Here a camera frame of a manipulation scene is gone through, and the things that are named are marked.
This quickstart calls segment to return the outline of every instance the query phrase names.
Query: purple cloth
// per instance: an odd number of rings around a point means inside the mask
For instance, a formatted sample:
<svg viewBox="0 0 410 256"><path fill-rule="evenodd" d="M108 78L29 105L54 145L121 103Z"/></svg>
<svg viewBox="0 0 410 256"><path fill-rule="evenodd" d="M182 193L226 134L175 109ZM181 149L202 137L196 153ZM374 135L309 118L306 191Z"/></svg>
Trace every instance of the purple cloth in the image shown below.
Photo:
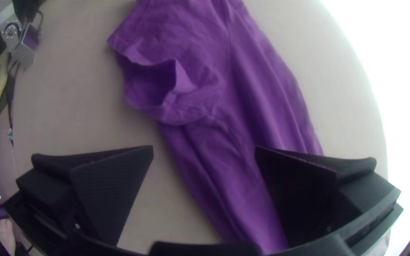
<svg viewBox="0 0 410 256"><path fill-rule="evenodd" d="M243 2L139 0L108 43L127 102L160 122L220 235L288 248L254 147L322 150L294 75Z"/></svg>

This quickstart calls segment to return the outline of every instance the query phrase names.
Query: cable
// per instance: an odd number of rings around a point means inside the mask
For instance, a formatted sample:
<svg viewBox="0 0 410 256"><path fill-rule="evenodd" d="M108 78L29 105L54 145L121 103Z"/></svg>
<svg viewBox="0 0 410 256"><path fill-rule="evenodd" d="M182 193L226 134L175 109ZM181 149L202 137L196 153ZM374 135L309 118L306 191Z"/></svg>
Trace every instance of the cable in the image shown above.
<svg viewBox="0 0 410 256"><path fill-rule="evenodd" d="M31 245L31 247L30 248L28 248L28 250L26 251L26 255L28 255L29 254L29 252L32 250L32 248L34 247L34 245Z"/></svg>
<svg viewBox="0 0 410 256"><path fill-rule="evenodd" d="M37 13L40 15L39 26L37 27L37 31L39 32L42 27L42 22L44 22L44 14L39 9L37 9Z"/></svg>

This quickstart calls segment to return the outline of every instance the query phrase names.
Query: beige table surface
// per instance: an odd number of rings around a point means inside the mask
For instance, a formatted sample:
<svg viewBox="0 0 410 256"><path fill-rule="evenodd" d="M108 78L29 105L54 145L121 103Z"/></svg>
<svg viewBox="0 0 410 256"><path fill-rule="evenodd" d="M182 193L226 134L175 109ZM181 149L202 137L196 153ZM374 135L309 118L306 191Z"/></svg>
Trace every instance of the beige table surface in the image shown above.
<svg viewBox="0 0 410 256"><path fill-rule="evenodd" d="M320 2L245 2L296 75L325 154L373 156L376 171L386 177L385 140L371 87ZM123 100L122 73L106 39L134 3L48 0L41 7L45 20L35 62L19 72L15 88L13 149L7 138L7 109L0 117L0 193L6 199L17 191L15 179L32 167L33 153L67 155L153 145L154 161L118 245L147 252L155 240L219 242L180 180L156 122ZM18 229L16 236L22 239Z"/></svg>

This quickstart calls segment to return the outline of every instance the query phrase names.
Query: t-shirt sleeve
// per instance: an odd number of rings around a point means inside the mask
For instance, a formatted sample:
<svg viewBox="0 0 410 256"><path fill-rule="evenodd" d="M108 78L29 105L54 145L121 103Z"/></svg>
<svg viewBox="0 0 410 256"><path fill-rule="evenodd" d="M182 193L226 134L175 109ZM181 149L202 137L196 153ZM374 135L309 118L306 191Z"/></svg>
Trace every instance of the t-shirt sleeve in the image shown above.
<svg viewBox="0 0 410 256"><path fill-rule="evenodd" d="M184 125L213 110L230 71L223 2L137 2L108 39L130 105L170 125Z"/></svg>

